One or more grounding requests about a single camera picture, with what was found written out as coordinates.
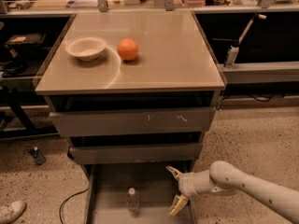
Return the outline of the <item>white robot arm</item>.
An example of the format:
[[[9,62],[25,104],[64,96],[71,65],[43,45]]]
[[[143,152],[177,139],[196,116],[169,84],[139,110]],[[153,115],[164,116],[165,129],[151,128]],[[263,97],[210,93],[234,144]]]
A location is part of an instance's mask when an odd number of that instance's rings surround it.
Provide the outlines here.
[[[176,195],[168,215],[177,215],[189,202],[201,194],[233,195],[236,190],[248,194],[251,198],[269,209],[299,224],[299,192],[275,183],[248,175],[226,161],[214,161],[202,172],[182,173],[172,166],[166,166],[178,182],[179,195]]]

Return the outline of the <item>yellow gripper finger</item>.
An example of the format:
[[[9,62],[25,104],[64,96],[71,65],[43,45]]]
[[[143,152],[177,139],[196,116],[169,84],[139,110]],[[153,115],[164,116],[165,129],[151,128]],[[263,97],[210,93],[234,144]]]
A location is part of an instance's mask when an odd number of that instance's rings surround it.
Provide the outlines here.
[[[170,217],[177,215],[188,204],[188,201],[189,199],[184,195],[176,195],[169,208],[168,215]]]
[[[169,171],[176,180],[180,180],[180,178],[183,176],[183,173],[180,170],[172,166],[167,165],[165,169]]]

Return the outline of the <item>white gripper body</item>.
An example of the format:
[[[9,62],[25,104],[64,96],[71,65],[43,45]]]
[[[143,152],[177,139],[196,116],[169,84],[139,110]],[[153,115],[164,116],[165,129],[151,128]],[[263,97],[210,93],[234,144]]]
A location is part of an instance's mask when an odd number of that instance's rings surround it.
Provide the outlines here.
[[[194,173],[184,173],[178,181],[178,189],[187,198],[196,198],[200,194],[207,194],[215,187],[208,170]]]

